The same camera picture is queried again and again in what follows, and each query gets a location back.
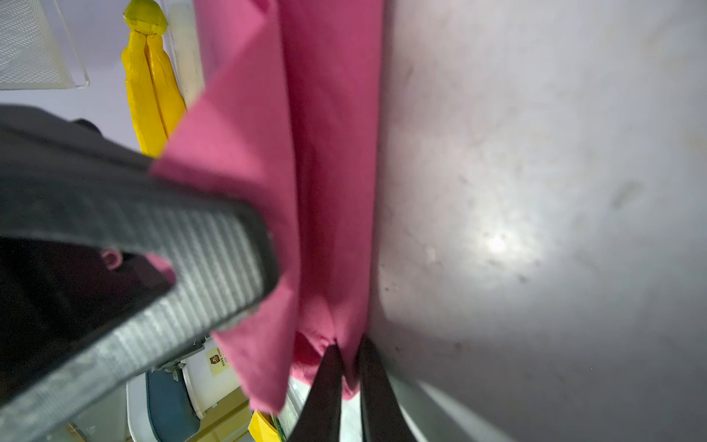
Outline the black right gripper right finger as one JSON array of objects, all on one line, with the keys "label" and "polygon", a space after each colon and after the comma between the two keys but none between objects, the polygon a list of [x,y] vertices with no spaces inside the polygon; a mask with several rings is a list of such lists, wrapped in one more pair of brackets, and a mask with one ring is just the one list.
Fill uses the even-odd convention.
[{"label": "black right gripper right finger", "polygon": [[364,336],[357,365],[360,378],[363,440],[416,442],[397,401],[375,344]]}]

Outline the pink paper napkin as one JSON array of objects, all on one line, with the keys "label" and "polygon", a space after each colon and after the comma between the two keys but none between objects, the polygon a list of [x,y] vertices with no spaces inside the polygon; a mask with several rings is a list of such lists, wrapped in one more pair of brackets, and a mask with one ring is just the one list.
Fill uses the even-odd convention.
[{"label": "pink paper napkin", "polygon": [[358,390],[377,176],[380,1],[198,1],[205,87],[153,166],[249,202],[274,236],[278,286],[215,340],[252,409],[282,410],[326,348]]}]

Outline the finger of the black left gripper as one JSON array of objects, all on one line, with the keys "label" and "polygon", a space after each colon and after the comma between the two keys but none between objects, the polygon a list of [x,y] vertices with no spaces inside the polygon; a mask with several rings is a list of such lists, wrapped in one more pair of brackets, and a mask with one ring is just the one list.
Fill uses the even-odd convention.
[{"label": "finger of the black left gripper", "polygon": [[248,204],[25,106],[1,109],[1,438],[34,441],[276,287]]}]

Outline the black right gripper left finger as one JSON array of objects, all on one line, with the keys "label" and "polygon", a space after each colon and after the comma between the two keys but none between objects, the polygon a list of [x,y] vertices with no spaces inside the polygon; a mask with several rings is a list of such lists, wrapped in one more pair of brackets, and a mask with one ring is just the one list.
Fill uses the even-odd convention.
[{"label": "black right gripper left finger", "polygon": [[338,442],[342,410],[342,363],[339,347],[330,345],[322,357],[309,396],[288,442]]}]

